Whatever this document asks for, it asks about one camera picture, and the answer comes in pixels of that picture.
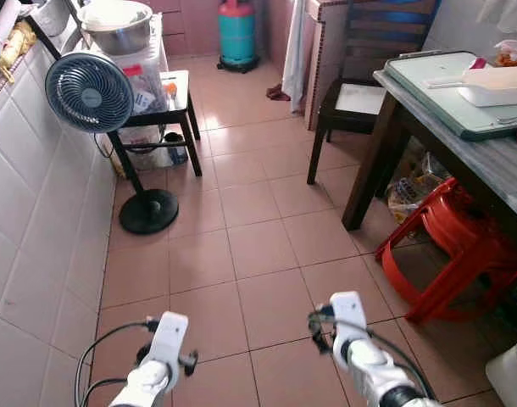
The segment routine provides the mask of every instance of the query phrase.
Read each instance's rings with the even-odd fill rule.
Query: wire
[[[81,368],[83,367],[83,364],[84,364],[85,359],[86,359],[87,355],[89,354],[89,352],[91,352],[100,342],[102,342],[107,337],[115,334],[116,332],[122,331],[122,330],[124,330],[126,328],[131,328],[133,326],[145,326],[145,327],[148,327],[148,323],[146,321],[142,321],[142,322],[132,322],[130,324],[125,324],[125,325],[122,325],[122,326],[118,326],[117,328],[114,328],[111,331],[109,331],[109,332],[105,333],[104,335],[102,335],[99,339],[97,339],[95,342],[93,342],[91,344],[91,346],[89,346],[89,348],[87,348],[85,350],[85,352],[83,352],[83,354],[81,354],[80,360],[78,361],[78,366],[77,366],[77,368],[75,370],[75,379],[74,379],[74,406],[75,407],[81,407],[82,406],[81,399],[80,399]]]
[[[86,393],[83,396],[83,400],[80,403],[80,407],[86,407],[87,406],[87,400],[89,399],[89,396],[91,395],[92,391],[95,388],[103,387],[103,386],[109,386],[110,384],[117,384],[117,383],[126,383],[126,379],[104,379],[104,380],[99,380],[98,382],[94,382],[86,390]]]
[[[97,133],[92,133],[92,139],[93,141],[95,142],[95,145],[97,146],[97,150],[100,152],[100,154],[105,158],[105,159],[109,159],[112,157],[112,154],[114,153],[114,146],[112,145],[112,151],[110,151],[108,154],[106,154],[102,147],[100,147],[100,145],[98,144],[98,140],[97,140]]]
[[[331,317],[328,315],[321,315],[321,314],[315,314],[315,315],[317,315],[319,317],[320,321],[329,322],[331,324],[341,324],[341,325],[350,326],[353,329],[357,329],[361,332],[367,333],[368,335],[370,335],[370,337],[385,344],[388,348],[390,348],[394,352],[396,352],[404,360],[405,363],[407,363],[406,367],[411,371],[411,373],[413,373],[415,378],[419,381],[419,384],[422,387],[422,391],[425,392],[426,397],[428,399],[436,400],[436,395],[434,394],[434,391],[432,390],[430,383],[426,380],[424,374],[420,371],[419,367],[417,367],[417,365],[394,343],[390,342],[388,339],[385,339],[384,337],[375,333],[373,330],[371,330],[369,328],[363,328],[352,322],[345,321],[345,320],[339,320],[337,318],[334,318],[334,317]]]

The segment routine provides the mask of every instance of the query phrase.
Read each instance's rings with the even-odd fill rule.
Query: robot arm
[[[320,323],[335,320],[340,323],[336,323],[336,337],[330,348]],[[309,316],[309,329],[320,352],[332,352],[336,363],[352,374],[357,389],[368,400],[368,406],[441,407],[424,397],[405,371],[394,364],[392,356],[371,342],[356,292],[332,295],[330,305]]]

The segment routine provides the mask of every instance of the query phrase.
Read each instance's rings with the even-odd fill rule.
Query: table top
[[[517,214],[517,140],[466,142],[384,70],[374,77]]]

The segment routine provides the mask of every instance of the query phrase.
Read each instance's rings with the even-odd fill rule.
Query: white bucket
[[[31,16],[47,36],[58,36],[69,22],[70,10],[65,0],[47,0]]]

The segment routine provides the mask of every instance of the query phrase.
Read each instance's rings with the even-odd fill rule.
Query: black fan stand
[[[145,190],[117,131],[109,131],[107,134],[121,161],[127,179],[131,181],[136,191],[136,195],[129,198],[121,208],[121,226],[138,235],[149,235],[162,231],[172,223],[178,214],[177,198],[174,194],[162,189]]]

